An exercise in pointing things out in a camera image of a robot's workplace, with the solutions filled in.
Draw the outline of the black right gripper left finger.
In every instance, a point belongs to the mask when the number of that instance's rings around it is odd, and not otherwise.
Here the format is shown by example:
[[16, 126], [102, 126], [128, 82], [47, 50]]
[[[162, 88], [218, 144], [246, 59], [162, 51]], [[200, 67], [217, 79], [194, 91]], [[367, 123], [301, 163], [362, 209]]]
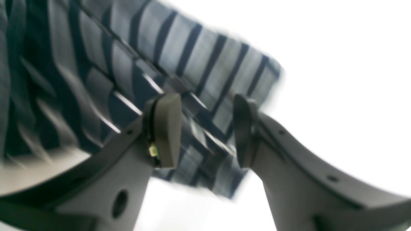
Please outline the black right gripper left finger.
[[23, 231], [132, 231], [156, 168], [179, 162], [181, 97], [147, 101], [97, 154], [63, 174], [1, 197], [1, 222]]

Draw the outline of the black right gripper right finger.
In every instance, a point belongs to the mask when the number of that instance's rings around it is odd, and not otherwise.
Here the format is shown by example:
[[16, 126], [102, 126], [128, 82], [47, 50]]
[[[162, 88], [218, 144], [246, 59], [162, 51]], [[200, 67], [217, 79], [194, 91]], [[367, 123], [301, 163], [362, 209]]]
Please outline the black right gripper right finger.
[[262, 180], [278, 231], [410, 228], [410, 198], [331, 166], [245, 95], [235, 96], [232, 113], [238, 164]]

